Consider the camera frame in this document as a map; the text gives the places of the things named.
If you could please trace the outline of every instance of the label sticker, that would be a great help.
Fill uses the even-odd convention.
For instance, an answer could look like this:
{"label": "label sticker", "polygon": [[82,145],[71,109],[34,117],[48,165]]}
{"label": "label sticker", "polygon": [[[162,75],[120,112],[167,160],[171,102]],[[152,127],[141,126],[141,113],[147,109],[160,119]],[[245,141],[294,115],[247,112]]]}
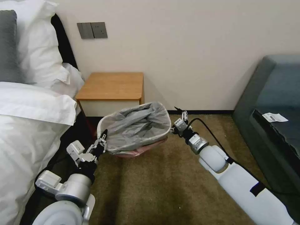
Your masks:
{"label": "label sticker", "polygon": [[265,113],[262,115],[268,122],[287,122],[288,119],[280,115],[279,113],[273,114],[273,113]]}

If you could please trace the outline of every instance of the white duvet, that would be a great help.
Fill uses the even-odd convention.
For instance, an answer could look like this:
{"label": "white duvet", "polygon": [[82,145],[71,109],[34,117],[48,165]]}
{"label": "white duvet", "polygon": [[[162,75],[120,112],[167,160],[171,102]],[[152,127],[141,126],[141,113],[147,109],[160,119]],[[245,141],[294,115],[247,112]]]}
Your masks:
{"label": "white duvet", "polygon": [[74,123],[75,107],[67,95],[0,82],[0,224],[19,223],[35,176]]}

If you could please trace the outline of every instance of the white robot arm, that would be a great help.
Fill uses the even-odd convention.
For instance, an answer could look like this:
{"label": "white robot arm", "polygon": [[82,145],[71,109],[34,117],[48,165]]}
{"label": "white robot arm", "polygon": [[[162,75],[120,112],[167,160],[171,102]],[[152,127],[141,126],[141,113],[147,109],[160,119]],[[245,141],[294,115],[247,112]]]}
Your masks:
{"label": "white robot arm", "polygon": [[79,141],[74,141],[67,147],[67,152],[78,169],[65,183],[60,183],[61,178],[48,170],[38,177],[36,186],[54,195],[57,202],[46,207],[33,225],[88,225],[95,205],[90,187],[95,180],[98,158],[106,149],[106,138],[107,130],[85,153]]}
{"label": "white robot arm", "polygon": [[220,147],[208,142],[187,125],[182,112],[173,126],[173,133],[185,138],[186,144],[199,155],[200,164],[258,225],[296,225],[285,205],[247,170],[230,158]]}

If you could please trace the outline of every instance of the black cable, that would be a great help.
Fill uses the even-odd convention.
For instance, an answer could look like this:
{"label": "black cable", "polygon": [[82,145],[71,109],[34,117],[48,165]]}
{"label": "black cable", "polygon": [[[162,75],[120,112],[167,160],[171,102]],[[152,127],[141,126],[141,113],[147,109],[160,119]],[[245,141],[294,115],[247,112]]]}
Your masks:
{"label": "black cable", "polygon": [[43,169],[37,174],[37,176],[36,176],[35,179],[34,179],[34,188],[35,188],[36,191],[40,192],[40,193],[41,193],[43,196],[45,196],[46,198],[53,199],[52,196],[46,195],[45,192],[44,192],[42,189],[40,189],[35,183],[37,182],[39,176],[40,176],[44,171],[48,170],[49,168],[52,168],[55,164],[60,163],[61,161],[65,160],[68,156],[69,156],[69,154],[66,154],[63,158],[58,159],[55,163],[52,163],[52,164],[50,164],[50,165],[47,165],[45,168],[43,168]]}
{"label": "black cable", "polygon": [[[199,120],[205,127],[206,129],[210,132],[210,134],[213,136],[213,138],[216,140],[216,142],[218,143],[218,145],[221,147],[221,149],[226,153],[226,155],[231,158],[228,153],[225,151],[224,147],[221,145],[221,143],[219,142],[219,140],[217,139],[217,137],[213,134],[213,132],[209,129],[209,127],[206,125],[206,123],[200,119],[200,118],[194,118],[190,121],[190,123],[187,125],[187,128],[185,128],[185,130],[189,129],[190,125],[195,121],[195,120]],[[236,162],[234,159],[232,159],[236,164],[240,165],[241,167],[243,167],[249,174],[251,174],[258,182],[259,179],[257,179],[248,169],[246,169],[244,166],[242,166],[241,164],[239,164],[238,162]],[[298,196],[300,197],[300,194],[298,193],[286,193],[286,192],[279,192],[279,191],[275,191],[273,189],[270,189],[268,187],[265,186],[265,188],[267,188],[270,192],[272,192],[273,194],[279,194],[279,195],[291,195],[291,196]]]}

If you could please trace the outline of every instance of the wall switch panel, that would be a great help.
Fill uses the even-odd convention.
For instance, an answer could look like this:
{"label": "wall switch panel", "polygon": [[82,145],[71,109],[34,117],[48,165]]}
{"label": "wall switch panel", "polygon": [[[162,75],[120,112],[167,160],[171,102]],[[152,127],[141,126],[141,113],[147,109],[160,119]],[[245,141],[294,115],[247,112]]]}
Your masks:
{"label": "wall switch panel", "polygon": [[94,22],[91,25],[94,38],[107,38],[105,22]]}
{"label": "wall switch panel", "polygon": [[94,38],[91,23],[77,23],[77,27],[82,39]]}

